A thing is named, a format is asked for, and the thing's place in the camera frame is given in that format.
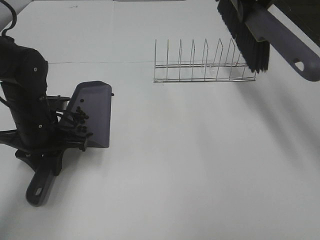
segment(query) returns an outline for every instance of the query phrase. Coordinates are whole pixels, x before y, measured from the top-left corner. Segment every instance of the black cable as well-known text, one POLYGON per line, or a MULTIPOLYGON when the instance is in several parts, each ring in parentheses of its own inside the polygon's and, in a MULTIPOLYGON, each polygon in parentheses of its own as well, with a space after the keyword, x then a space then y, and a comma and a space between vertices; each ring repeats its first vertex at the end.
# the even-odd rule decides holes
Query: black cable
POLYGON ((9 4, 7 3, 5 0, 0 0, 0 3, 4 4, 11 12, 12 14, 12 23, 11 26, 9 26, 8 28, 4 29, 1 33, 2 37, 6 36, 6 33, 8 30, 13 29, 17 23, 17 13, 15 11, 15 9, 9 4))
POLYGON ((68 115, 69 117, 72 118, 73 123, 77 123, 77 120, 75 118, 75 113, 74 112, 69 111, 69 110, 60 109, 60 108, 55 108, 55 109, 51 108, 51 110, 53 110, 55 112, 63 113, 64 115, 68 115))
POLYGON ((60 118, 62 118, 64 121, 66 121, 68 124, 73 125, 73 128, 75 129, 78 125, 77 122, 70 120, 69 118, 67 118, 66 116, 64 116, 61 113, 56 113, 56 115, 60 118))
POLYGON ((0 97, 0 102, 3 103, 4 105, 6 105, 8 108, 11 109, 10 104, 9 104, 6 100, 4 100, 2 97, 0 97))

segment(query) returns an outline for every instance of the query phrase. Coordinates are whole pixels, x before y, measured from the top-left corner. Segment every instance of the brush handle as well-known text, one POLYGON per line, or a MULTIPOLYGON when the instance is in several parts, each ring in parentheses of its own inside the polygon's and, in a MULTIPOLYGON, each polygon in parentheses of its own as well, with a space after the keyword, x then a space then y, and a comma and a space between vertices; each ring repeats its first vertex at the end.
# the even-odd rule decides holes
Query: brush handle
MULTIPOLYGON (((268 9, 270 8, 276 0, 256 0, 257 4, 259 4, 260 6, 263 6, 265 9, 268 9)), ((243 2, 246 3, 244 0, 230 0, 230 2, 233 4, 233 6, 235 7, 236 11, 238 12, 238 18, 239 18, 239 21, 242 23, 244 21, 244 19, 247 17, 247 14, 248 13, 248 6, 251 6, 250 4, 252 4, 250 1, 249 1, 249 5, 247 4, 247 8, 245 11, 245 7, 243 5, 243 2)))
POLYGON ((320 57, 263 6, 254 4, 245 24, 260 42, 267 40, 303 78, 320 80, 320 57))

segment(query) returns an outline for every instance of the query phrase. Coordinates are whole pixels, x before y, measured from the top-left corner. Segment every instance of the white wall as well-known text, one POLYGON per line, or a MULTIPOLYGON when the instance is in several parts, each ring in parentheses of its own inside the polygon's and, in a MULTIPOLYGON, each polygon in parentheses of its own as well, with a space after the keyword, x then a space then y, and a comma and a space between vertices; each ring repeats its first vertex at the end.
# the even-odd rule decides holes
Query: white wall
MULTIPOLYGON (((17 13, 24 9, 32 0, 6 0, 17 13)), ((10 21, 12 15, 10 10, 0 3, 0 30, 2 30, 10 21)))

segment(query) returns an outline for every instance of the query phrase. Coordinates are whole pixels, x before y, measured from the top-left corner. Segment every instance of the black bristles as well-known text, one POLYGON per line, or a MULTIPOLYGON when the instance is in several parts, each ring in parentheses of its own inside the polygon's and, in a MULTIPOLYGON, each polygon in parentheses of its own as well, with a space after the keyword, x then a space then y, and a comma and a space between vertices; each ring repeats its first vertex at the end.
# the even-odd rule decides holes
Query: black bristles
POLYGON ((219 0, 218 12, 226 24, 249 69, 265 72, 269 66, 270 43, 258 42, 247 25, 240 22, 238 12, 231 0, 219 0))

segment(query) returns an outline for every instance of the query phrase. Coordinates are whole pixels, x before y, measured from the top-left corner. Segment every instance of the dish rack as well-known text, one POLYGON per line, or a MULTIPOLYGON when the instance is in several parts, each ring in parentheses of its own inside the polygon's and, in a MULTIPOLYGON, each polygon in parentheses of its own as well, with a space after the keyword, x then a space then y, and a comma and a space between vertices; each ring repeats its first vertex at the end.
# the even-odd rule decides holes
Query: dish rack
POLYGON ((183 59, 183 43, 180 39, 177 61, 170 61, 170 42, 166 43, 165 60, 157 60, 157 40, 154 47, 154 83, 216 83, 254 82, 257 72, 251 72, 240 51, 231 38, 225 54, 224 44, 219 38, 215 52, 209 54, 207 39, 204 41, 202 60, 195 60, 196 44, 191 43, 188 59, 183 59))

